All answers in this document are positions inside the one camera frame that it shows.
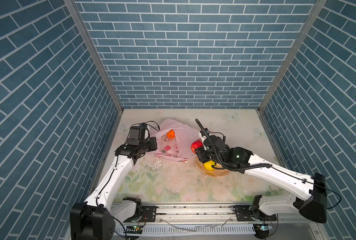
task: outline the red fruit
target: red fruit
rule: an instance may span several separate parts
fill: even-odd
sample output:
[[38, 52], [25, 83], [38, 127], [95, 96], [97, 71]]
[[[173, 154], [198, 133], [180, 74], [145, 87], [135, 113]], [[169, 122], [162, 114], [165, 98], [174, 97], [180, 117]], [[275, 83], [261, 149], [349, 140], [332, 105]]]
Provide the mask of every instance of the red fruit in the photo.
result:
[[197, 140], [197, 141], [195, 141], [195, 142], [193, 142], [192, 144], [191, 144], [191, 150], [195, 153], [195, 149], [197, 149], [197, 148], [199, 148], [199, 147], [202, 147], [203, 146], [203, 143], [202, 143], [202, 141], [201, 140]]

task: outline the yellow fruit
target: yellow fruit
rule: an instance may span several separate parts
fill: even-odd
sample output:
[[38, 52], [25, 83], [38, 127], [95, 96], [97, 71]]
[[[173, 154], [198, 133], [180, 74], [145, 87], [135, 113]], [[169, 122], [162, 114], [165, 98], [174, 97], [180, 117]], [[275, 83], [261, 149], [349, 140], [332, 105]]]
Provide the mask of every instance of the yellow fruit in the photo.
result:
[[203, 164], [203, 166], [204, 166], [207, 170], [209, 170], [209, 171], [214, 170], [214, 168], [211, 167], [211, 166], [213, 166], [213, 165], [215, 165], [215, 162], [212, 161], [212, 160], [210, 160], [210, 161], [208, 161], [208, 162], [205, 162], [205, 163]]

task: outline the floral tabletop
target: floral tabletop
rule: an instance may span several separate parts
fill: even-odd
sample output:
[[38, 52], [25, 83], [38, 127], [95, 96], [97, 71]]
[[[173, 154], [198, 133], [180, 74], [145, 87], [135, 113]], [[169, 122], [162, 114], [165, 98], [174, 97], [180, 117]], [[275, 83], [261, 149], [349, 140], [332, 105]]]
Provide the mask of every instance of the floral tabletop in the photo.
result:
[[[198, 118], [210, 131], [225, 134], [230, 147], [240, 146], [266, 160], [278, 162], [255, 110], [227, 109], [125, 110], [108, 159], [113, 156], [115, 148], [124, 142], [131, 124], [148, 120], [161, 123], [166, 118], [199, 130], [195, 123], [195, 118]], [[254, 195], [272, 196], [285, 192], [265, 180], [239, 172], [209, 177], [195, 166], [195, 161], [197, 157], [174, 162], [161, 155], [146, 154], [128, 173], [114, 202], [120, 202], [127, 196], [140, 198], [143, 202], [252, 201]]]

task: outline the brick wall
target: brick wall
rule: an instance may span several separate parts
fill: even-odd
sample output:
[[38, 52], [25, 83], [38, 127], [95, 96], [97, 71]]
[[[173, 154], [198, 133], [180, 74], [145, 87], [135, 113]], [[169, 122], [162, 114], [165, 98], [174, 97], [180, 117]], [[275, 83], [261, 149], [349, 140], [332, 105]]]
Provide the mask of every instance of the brick wall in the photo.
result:
[[329, 237], [356, 240], [356, 0], [327, 1], [264, 116], [288, 166], [342, 195]]
[[62, 0], [0, 0], [0, 240], [65, 236], [116, 115]]
[[314, 1], [77, 4], [125, 108], [257, 108]]

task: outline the plastic bag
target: plastic bag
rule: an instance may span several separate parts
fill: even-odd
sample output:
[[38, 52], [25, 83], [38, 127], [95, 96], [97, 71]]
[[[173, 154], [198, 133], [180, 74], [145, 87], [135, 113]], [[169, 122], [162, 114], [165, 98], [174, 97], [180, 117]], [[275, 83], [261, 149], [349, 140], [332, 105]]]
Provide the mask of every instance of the plastic bag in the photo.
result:
[[[170, 130], [175, 132], [175, 138], [169, 139], [167, 133]], [[160, 125], [160, 130], [150, 129], [150, 137], [156, 137], [157, 150], [147, 152], [147, 154], [163, 155], [164, 158], [172, 161], [185, 161], [195, 157], [191, 151], [191, 144], [199, 139], [199, 131], [190, 126], [173, 119], [166, 119]]]

